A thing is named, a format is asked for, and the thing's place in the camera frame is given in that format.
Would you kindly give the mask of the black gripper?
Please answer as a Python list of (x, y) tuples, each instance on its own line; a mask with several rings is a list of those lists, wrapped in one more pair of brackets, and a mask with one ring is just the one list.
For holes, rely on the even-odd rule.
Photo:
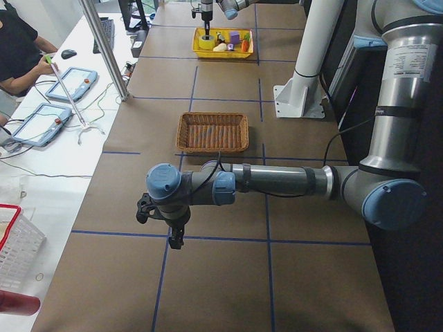
[(171, 249), (181, 249), (183, 246), (183, 237), (185, 234), (185, 225), (189, 222), (188, 217), (169, 220), (167, 224), (170, 226), (172, 234), (168, 237), (168, 243)]
[(201, 18), (203, 19), (205, 35), (210, 36), (210, 22), (213, 20), (213, 12), (211, 11), (203, 11), (201, 13)]

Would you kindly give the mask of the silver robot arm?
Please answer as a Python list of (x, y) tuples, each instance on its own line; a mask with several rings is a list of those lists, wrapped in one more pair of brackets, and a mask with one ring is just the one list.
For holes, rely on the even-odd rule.
[[(221, 0), (216, 1), (228, 20), (236, 18), (238, 12), (250, 5), (257, 3), (257, 0)], [(210, 35), (210, 22), (213, 20), (213, 0), (202, 0), (199, 5), (199, 13), (204, 22), (205, 37)]]
[(354, 33), (356, 48), (387, 48), (370, 149), (358, 166), (312, 169), (215, 161), (199, 172), (183, 173), (159, 164), (147, 173), (147, 192), (137, 204), (138, 222), (166, 222), (172, 230), (168, 243), (179, 249), (193, 205), (228, 205), (237, 192), (249, 191), (282, 198), (340, 198), (384, 230), (416, 222), (426, 193), (417, 182), (413, 156), (442, 42), (442, 2), (360, 1)]

